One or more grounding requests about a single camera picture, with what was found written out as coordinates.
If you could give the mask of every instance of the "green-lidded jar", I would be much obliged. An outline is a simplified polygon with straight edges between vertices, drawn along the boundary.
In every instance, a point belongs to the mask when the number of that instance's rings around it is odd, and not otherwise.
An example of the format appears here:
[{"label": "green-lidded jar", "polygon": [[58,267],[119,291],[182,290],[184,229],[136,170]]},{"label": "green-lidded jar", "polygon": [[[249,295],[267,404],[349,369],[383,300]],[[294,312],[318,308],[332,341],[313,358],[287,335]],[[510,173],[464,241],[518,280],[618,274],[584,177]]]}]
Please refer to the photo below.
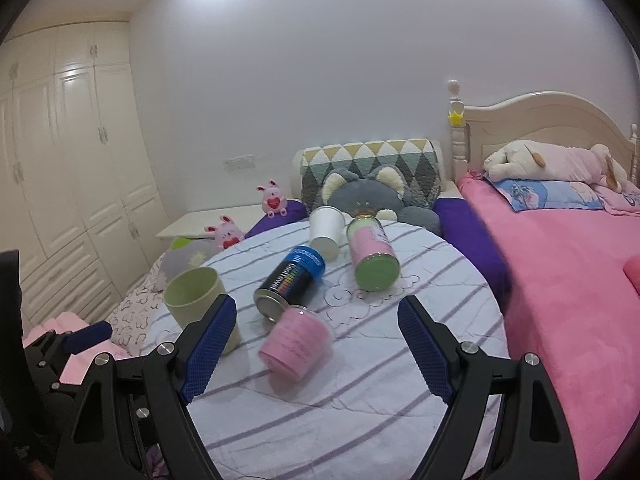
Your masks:
[{"label": "green-lidded jar", "polygon": [[388,289],[400,276],[400,262],[380,221],[373,215],[356,216],[347,227],[356,282],[362,290]]}]

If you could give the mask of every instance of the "white paper cup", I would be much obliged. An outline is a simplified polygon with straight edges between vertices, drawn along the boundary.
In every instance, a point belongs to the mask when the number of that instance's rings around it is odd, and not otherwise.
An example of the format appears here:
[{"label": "white paper cup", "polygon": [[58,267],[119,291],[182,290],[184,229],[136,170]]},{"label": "white paper cup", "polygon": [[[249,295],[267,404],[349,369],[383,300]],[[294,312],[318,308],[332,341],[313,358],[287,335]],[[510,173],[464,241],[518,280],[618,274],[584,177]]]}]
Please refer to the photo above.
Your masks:
[{"label": "white paper cup", "polygon": [[[198,267],[178,274],[164,290],[164,304],[184,329],[189,323],[199,321],[219,294],[225,293],[225,286],[215,269]],[[238,324],[226,342],[223,354],[231,352],[240,342]]]},{"label": "white paper cup", "polygon": [[335,260],[344,236],[342,211],[327,205],[319,207],[311,213],[309,224],[309,247],[318,251],[326,261]]}]

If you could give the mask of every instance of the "pink dog plush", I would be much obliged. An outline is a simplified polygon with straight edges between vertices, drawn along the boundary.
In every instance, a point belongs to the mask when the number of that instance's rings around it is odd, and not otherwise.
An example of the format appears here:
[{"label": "pink dog plush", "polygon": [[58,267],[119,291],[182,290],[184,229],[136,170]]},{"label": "pink dog plush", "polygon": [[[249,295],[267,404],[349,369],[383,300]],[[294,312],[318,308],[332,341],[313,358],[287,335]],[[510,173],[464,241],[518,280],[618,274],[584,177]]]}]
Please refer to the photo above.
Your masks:
[{"label": "pink dog plush", "polygon": [[270,180],[267,187],[258,186],[255,189],[263,192],[262,210],[269,218],[276,216],[276,212],[281,216],[287,215],[287,198],[274,180]]},{"label": "pink dog plush", "polygon": [[207,233],[215,233],[213,239],[218,244],[220,250],[223,251],[244,240],[244,233],[234,224],[231,217],[222,215],[220,219],[222,220],[222,224],[219,226],[205,227],[204,230]]}]

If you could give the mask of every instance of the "cabinet door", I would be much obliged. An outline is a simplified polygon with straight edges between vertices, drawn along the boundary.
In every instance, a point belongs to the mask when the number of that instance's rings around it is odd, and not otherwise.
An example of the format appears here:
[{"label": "cabinet door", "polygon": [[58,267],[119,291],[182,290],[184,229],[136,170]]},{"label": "cabinet door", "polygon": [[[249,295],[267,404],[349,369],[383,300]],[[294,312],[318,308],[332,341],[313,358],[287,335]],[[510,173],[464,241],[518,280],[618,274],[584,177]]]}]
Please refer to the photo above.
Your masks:
[{"label": "cabinet door", "polygon": [[78,314],[87,323],[97,323],[106,319],[120,304],[122,298],[113,285],[109,285],[98,294],[89,304]]},{"label": "cabinet door", "polygon": [[0,45],[0,94],[10,92],[14,87],[12,67],[18,63],[18,43],[5,41]]},{"label": "cabinet door", "polygon": [[56,76],[58,133],[75,183],[82,220],[91,228],[122,209],[111,157],[98,119],[94,69]]},{"label": "cabinet door", "polygon": [[0,96],[0,251],[20,251],[20,281],[46,261],[17,173],[11,94]]},{"label": "cabinet door", "polygon": [[94,65],[94,24],[56,27],[56,73]]},{"label": "cabinet door", "polygon": [[96,66],[129,62],[129,23],[95,24]]},{"label": "cabinet door", "polygon": [[53,77],[14,89],[14,140],[22,189],[47,256],[84,232],[56,132]]},{"label": "cabinet door", "polygon": [[164,212],[164,206],[158,193],[138,200],[127,207],[127,215],[136,228],[135,234],[140,242],[146,260],[152,266],[168,247],[168,240],[156,235],[170,222]]},{"label": "cabinet door", "polygon": [[50,317],[56,317],[62,312],[80,314],[102,290],[109,286],[109,283],[104,267],[100,261],[96,260],[62,287],[59,293],[47,301],[40,310],[30,314],[30,311],[25,309],[25,313],[35,324],[42,323]]},{"label": "cabinet door", "polygon": [[121,210],[100,222],[89,230],[89,237],[113,285],[122,297],[126,296],[149,270],[126,213]]},{"label": "cabinet door", "polygon": [[22,308],[39,311],[98,257],[86,233],[60,249],[22,282]]},{"label": "cabinet door", "polygon": [[18,48],[18,71],[14,87],[51,76],[54,72],[56,29],[45,28],[15,38]]},{"label": "cabinet door", "polygon": [[100,119],[125,205],[156,191],[145,143],[142,140],[138,110],[129,65],[95,68]]}]

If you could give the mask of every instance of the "green plastic cup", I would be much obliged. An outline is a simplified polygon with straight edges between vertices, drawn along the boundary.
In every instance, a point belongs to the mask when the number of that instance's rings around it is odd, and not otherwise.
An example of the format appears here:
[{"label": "green plastic cup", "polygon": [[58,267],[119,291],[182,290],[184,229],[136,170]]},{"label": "green plastic cup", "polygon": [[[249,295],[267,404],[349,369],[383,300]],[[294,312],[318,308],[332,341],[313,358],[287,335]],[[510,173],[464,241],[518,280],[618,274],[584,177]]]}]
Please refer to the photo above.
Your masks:
[{"label": "green plastic cup", "polygon": [[[169,282],[164,290],[164,304],[184,329],[189,323],[201,320],[219,294],[225,294],[225,286],[216,269],[198,267],[178,274]],[[231,352],[239,342],[236,324],[223,353]]]}]

